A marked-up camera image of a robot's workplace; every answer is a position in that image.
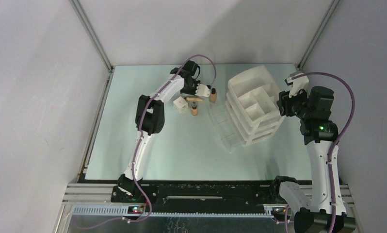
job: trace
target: small block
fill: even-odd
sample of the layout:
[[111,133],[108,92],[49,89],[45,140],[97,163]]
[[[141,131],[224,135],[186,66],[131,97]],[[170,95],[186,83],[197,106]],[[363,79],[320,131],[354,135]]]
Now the small block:
[[179,97],[178,99],[174,100],[174,107],[179,111],[179,113],[182,113],[188,109],[188,102],[184,98]]

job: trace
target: light blue table surface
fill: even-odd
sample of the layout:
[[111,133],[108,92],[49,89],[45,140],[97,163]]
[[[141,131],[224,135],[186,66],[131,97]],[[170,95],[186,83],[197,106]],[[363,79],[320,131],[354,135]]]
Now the light blue table surface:
[[[215,104],[224,104],[230,78],[259,65],[216,65]],[[295,72],[293,64],[264,65],[281,89],[290,89],[284,80]],[[157,90],[174,67],[178,66],[116,66],[86,179],[117,180],[124,172],[135,147],[138,98]],[[210,84],[212,78],[212,65],[201,65],[201,82]],[[189,110],[180,114],[173,107],[177,97],[165,105],[165,126],[153,141],[145,180],[271,180],[276,175],[311,180],[298,118],[285,118],[273,137],[230,153],[210,120],[209,101],[200,102],[199,115],[192,116]]]

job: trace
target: storage compartment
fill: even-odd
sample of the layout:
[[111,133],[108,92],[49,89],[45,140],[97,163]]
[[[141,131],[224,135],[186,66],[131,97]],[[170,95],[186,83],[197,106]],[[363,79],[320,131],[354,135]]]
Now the storage compartment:
[[276,104],[279,92],[265,66],[246,70],[228,81],[227,111],[245,146],[272,136],[282,123],[284,117]]
[[230,119],[225,104],[217,107],[211,105],[209,108],[209,116],[223,145],[229,152],[233,147],[241,143],[238,138],[238,130],[233,128],[234,122]]

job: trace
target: small bottle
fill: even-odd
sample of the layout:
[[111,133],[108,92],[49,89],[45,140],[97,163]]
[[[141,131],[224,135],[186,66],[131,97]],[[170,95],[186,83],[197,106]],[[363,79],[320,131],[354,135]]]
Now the small bottle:
[[198,115],[198,105],[196,104],[195,101],[192,102],[191,113],[194,116]]
[[215,90],[215,88],[212,88],[212,90],[210,91],[209,102],[212,102],[212,103],[216,102],[216,90]]

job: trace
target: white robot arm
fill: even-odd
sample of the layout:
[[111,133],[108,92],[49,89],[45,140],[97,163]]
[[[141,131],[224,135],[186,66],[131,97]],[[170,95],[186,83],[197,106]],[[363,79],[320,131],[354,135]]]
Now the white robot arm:
[[134,185],[134,180],[139,181],[143,178],[152,141],[164,126],[164,105],[177,92],[209,97],[210,87],[192,78],[198,67],[195,62],[188,61],[179,73],[177,73],[179,68],[174,68],[171,71],[169,79],[151,95],[154,97],[153,99],[150,96],[140,96],[135,119],[138,128],[135,150],[127,169],[120,177],[122,182],[118,182],[122,184],[118,188],[130,196],[131,199],[139,194]]
[[338,146],[331,157],[328,152],[338,137],[338,128],[329,120],[334,92],[331,89],[315,86],[307,94],[308,79],[301,73],[291,74],[285,82],[292,85],[291,91],[279,93],[277,102],[282,116],[297,116],[301,120],[301,134],[304,136],[309,154],[312,173],[312,198],[309,199],[298,183],[280,183],[279,194],[295,212],[294,227],[297,233],[316,233],[327,230],[332,221],[332,207],[335,206],[336,222],[333,232],[352,232],[355,219],[346,216],[339,187],[337,167]]

